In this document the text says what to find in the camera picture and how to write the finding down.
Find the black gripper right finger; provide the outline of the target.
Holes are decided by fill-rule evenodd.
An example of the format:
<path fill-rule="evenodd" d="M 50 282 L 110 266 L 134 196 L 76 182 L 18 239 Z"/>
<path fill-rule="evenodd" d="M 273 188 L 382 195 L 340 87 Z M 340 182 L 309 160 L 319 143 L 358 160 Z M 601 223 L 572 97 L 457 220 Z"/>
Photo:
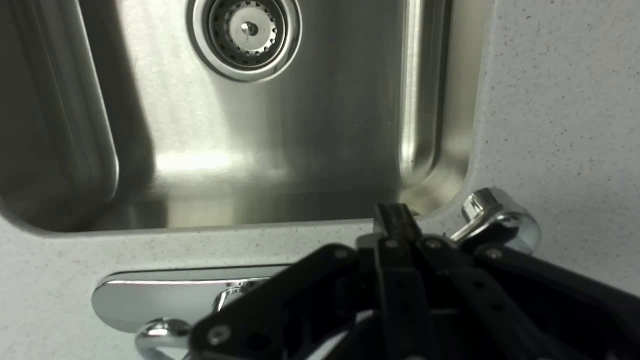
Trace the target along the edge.
<path fill-rule="evenodd" d="M 546 335 L 481 263 L 438 239 L 419 243 L 438 356 L 454 360 L 586 360 Z"/>

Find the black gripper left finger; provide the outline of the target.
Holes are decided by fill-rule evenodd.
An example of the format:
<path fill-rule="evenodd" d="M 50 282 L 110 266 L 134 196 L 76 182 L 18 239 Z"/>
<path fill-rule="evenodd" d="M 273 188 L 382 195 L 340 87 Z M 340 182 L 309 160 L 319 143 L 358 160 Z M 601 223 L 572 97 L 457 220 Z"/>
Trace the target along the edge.
<path fill-rule="evenodd" d="M 404 204 L 378 204 L 374 265 L 389 360 L 437 360 L 435 324 L 415 263 L 419 224 Z"/>

